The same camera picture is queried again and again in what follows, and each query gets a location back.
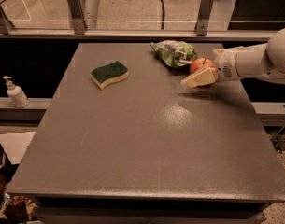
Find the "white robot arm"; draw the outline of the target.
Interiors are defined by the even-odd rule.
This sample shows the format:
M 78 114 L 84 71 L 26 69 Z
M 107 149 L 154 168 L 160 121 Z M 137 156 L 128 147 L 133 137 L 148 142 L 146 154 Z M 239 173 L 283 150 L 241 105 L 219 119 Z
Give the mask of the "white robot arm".
M 214 49 L 214 66 L 207 64 L 181 81 L 193 89 L 223 81 L 256 78 L 285 84 L 285 29 L 273 34 L 266 43 L 248 47 Z

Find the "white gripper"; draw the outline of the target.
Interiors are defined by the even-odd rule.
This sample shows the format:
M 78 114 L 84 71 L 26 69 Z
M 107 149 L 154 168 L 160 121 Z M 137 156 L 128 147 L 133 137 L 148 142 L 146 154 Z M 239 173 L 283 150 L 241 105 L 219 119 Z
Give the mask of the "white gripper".
M 215 83 L 219 77 L 222 80 L 240 80 L 241 76 L 238 74 L 236 68 L 237 53 L 240 50 L 240 47 L 213 49 L 216 69 L 212 67 L 200 68 L 195 73 L 184 78 L 180 82 L 181 86 L 186 89 L 193 89 Z

